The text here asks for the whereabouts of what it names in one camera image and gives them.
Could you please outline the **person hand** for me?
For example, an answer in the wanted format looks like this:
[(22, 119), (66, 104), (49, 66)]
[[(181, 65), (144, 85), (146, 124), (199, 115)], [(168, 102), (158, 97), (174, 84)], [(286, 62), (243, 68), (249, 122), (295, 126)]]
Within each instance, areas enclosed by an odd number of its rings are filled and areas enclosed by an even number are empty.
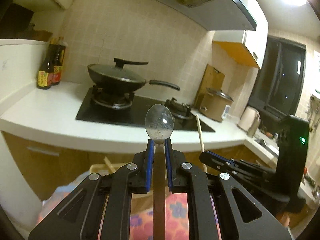
[(279, 222), (284, 226), (288, 227), (290, 224), (290, 217), (288, 212), (280, 213), (278, 216)]

